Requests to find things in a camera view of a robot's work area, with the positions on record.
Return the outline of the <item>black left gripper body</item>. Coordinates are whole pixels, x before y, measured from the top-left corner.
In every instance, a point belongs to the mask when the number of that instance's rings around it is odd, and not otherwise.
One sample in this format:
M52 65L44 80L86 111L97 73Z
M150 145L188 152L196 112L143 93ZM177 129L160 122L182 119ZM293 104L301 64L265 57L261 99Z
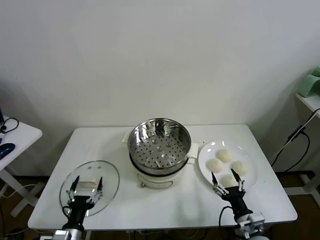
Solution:
M79 195L74 197L74 201L68 204L70 213L68 216L67 226L82 226L86 212L92 209L95 203L90 196Z

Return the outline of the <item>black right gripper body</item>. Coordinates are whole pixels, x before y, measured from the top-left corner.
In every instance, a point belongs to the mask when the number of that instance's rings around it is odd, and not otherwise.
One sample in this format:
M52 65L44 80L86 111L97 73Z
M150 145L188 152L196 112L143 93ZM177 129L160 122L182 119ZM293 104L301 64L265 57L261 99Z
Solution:
M252 213L243 200L246 193L245 190L239 190L239 187L237 186L227 187L225 190L228 191L228 193L221 198L230 203L234 218L240 218Z

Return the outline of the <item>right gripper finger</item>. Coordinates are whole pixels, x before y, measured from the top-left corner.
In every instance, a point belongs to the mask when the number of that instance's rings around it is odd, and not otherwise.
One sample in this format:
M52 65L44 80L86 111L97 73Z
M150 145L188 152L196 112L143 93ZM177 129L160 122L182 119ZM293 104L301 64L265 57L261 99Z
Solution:
M213 190L218 196L225 196L228 194L228 191L219 185L214 172L211 172L212 176L212 184L213 184Z
M238 190L240 192L245 192L245 189L244 189L244 182L245 181L240 178L238 173L233 168L231 169L231 172L232 172L236 182L238 183Z

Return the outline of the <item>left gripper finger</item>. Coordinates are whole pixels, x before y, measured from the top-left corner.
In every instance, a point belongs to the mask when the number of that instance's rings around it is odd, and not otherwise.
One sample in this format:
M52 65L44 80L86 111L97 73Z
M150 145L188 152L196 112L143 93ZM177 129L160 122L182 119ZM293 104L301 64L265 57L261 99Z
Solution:
M91 193L91 196L89 197L89 199L86 200L86 202L89 204L95 204L103 195L102 190L103 190L103 177L101 176L97 187L95 188L95 190L93 190L93 192Z
M72 182L70 189L66 190L66 193L68 195L68 203L73 203L75 201L75 193L76 188L79 182L80 176L78 175L75 180Z

